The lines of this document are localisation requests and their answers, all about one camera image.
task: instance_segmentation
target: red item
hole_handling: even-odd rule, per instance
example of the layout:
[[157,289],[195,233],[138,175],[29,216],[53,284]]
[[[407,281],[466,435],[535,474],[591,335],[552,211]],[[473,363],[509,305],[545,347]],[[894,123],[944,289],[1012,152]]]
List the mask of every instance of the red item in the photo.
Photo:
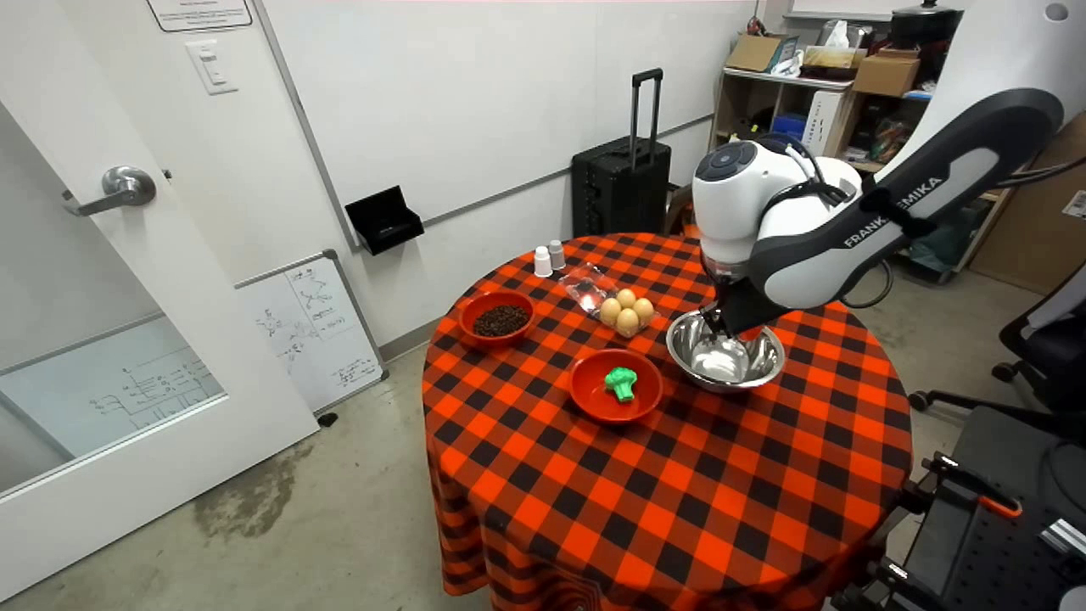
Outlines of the red item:
[[[639,374],[630,400],[618,400],[614,390],[607,388],[603,378],[614,367],[627,367]],[[639,419],[657,408],[657,400],[664,396],[664,378],[640,352],[598,348],[572,367],[570,396],[583,413],[591,413],[598,419],[625,424],[625,419]]]
[[527,290],[534,332],[497,352],[439,320],[419,378],[449,594],[491,608],[821,608],[909,478],[909,400],[846,305],[772,323],[787,367],[750,393],[710,393],[664,348],[675,314],[715,298],[691,237],[591,233],[564,245],[655,303],[625,341],[667,380],[657,412],[583,416],[570,367],[614,332],[520,253],[478,278]]
[[[522,326],[509,332],[480,332],[478,320],[491,314],[495,310],[520,310]],[[497,347],[520,341],[530,332],[534,314],[535,314],[534,298],[527,298],[522,290],[480,290],[459,305],[459,328],[468,347],[497,348]]]

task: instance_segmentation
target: black suitcase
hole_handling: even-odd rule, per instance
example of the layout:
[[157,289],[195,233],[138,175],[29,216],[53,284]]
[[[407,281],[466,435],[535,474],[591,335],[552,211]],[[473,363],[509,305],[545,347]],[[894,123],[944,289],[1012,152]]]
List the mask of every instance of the black suitcase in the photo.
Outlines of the black suitcase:
[[[572,157],[572,237],[611,229],[664,229],[673,149],[657,143],[660,79],[660,68],[630,79],[630,134]],[[639,139],[640,80],[655,80],[650,139]]]

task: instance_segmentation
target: egg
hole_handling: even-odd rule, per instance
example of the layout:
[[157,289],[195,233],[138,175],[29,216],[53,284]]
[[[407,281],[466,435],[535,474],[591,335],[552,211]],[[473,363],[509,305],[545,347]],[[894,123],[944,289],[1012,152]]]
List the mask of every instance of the egg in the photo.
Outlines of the egg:
[[633,313],[639,313],[639,323],[649,326],[649,320],[650,320],[655,310],[650,310],[649,298],[639,298],[639,303],[633,303]]
[[640,328],[640,320],[633,310],[622,310],[614,320],[618,335],[633,335]]
[[630,289],[618,290],[618,305],[630,310],[639,303],[639,295]]
[[618,303],[618,298],[603,298],[603,303],[599,303],[599,323],[603,323],[603,326],[614,326],[614,323],[618,323],[618,313],[622,313],[622,303]]

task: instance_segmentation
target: door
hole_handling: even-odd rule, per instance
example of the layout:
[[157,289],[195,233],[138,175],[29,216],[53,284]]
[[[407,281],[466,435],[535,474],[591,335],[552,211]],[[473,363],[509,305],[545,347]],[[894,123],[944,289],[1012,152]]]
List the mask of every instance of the door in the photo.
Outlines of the door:
[[[69,215],[109,165],[157,197]],[[63,9],[0,0],[0,599],[312,430]]]

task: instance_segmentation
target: door handle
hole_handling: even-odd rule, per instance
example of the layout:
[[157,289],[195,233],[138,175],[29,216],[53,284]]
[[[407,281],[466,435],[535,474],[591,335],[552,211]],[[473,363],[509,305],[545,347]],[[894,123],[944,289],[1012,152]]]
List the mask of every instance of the door handle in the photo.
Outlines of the door handle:
[[63,207],[77,216],[91,216],[113,207],[147,207],[157,199],[159,185],[150,174],[133,168],[133,165],[109,165],[101,175],[101,199],[91,205],[77,205],[69,191],[63,191]]

